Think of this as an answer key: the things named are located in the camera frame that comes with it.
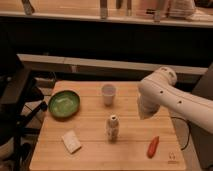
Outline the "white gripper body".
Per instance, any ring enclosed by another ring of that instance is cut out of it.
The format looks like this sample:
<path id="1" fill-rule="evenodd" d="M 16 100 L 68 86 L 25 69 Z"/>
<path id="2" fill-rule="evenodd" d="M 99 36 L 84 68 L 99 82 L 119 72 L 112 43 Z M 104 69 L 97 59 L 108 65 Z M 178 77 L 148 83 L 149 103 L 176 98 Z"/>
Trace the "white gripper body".
<path id="1" fill-rule="evenodd" d="M 148 119 L 154 115 L 154 111 L 151 107 L 144 106 L 141 103 L 138 104 L 138 113 L 141 120 Z"/>

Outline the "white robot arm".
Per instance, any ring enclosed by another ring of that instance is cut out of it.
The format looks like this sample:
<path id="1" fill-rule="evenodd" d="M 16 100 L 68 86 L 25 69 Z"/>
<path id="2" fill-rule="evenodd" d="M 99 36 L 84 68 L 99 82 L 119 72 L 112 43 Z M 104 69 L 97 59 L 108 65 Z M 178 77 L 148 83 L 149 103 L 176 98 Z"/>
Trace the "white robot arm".
<path id="1" fill-rule="evenodd" d="M 176 72 L 169 67 L 143 78 L 138 83 L 139 117 L 148 119 L 164 106 L 213 134 L 213 101 L 175 88 L 176 82 Z"/>

